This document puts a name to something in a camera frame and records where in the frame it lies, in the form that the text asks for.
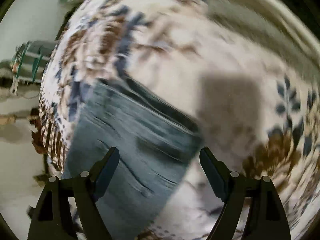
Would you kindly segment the teal shelf rack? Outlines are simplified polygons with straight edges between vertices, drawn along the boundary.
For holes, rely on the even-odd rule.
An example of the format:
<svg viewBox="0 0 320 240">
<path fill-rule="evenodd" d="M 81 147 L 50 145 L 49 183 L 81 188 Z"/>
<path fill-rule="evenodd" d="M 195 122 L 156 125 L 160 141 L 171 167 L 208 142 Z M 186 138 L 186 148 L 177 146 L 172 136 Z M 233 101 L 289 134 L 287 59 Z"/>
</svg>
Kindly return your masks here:
<svg viewBox="0 0 320 240">
<path fill-rule="evenodd" d="M 16 80 L 41 83 L 56 42 L 28 41 L 16 47 L 11 69 Z"/>
</svg>

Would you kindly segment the floral bedspread bed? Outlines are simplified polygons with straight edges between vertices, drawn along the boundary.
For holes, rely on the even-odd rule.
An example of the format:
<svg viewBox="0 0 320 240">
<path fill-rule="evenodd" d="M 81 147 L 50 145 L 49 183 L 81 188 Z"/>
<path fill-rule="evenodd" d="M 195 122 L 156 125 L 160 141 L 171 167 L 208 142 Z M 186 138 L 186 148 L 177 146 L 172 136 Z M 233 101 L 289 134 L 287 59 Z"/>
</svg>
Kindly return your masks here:
<svg viewBox="0 0 320 240">
<path fill-rule="evenodd" d="M 268 176 L 291 238 L 319 221 L 319 39 L 292 9 L 304 0 L 85 0 L 43 74 L 48 155 L 64 173 L 97 80 L 127 77 L 197 124 L 202 142 L 160 213 L 134 239 L 205 239 L 223 203 L 199 161 Z"/>
</svg>

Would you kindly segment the light blue denim shorts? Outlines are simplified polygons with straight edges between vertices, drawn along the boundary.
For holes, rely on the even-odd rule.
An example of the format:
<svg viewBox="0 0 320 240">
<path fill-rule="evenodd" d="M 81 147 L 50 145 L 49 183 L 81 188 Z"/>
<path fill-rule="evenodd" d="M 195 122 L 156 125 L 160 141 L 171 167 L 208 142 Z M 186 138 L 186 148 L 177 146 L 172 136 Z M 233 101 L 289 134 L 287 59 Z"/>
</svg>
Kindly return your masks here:
<svg viewBox="0 0 320 240">
<path fill-rule="evenodd" d="M 89 170 L 116 147 L 119 164 L 98 210 L 114 239 L 134 239 L 163 209 L 201 142 L 193 120 L 133 79 L 99 79 L 80 112 L 63 177 Z"/>
</svg>

